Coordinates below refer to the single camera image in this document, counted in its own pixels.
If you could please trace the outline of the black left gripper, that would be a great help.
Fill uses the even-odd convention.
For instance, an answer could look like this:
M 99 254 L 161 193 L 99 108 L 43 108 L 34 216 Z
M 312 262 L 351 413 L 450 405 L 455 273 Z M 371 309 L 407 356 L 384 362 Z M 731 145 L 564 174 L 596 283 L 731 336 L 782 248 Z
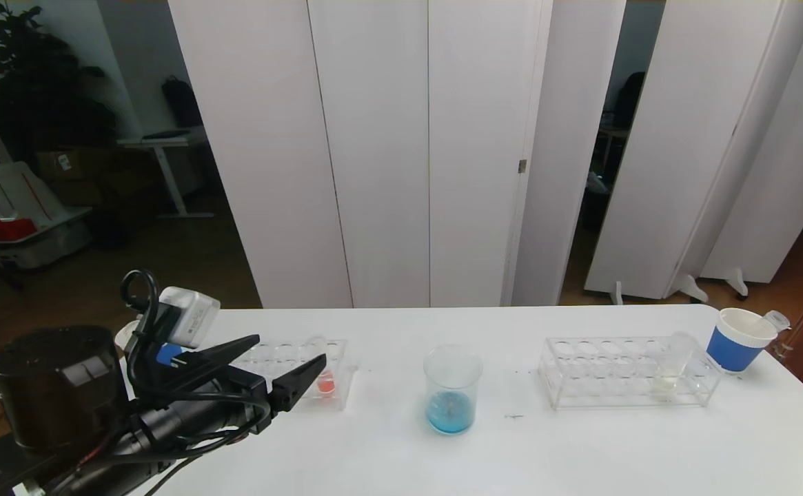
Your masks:
M 185 351 L 176 364 L 136 372 L 136 396 L 149 408 L 146 426 L 159 446 L 229 446 L 268 427 L 273 413 L 291 411 L 327 366 L 325 353 L 266 381 L 233 365 L 260 342 L 249 335 L 208 349 Z

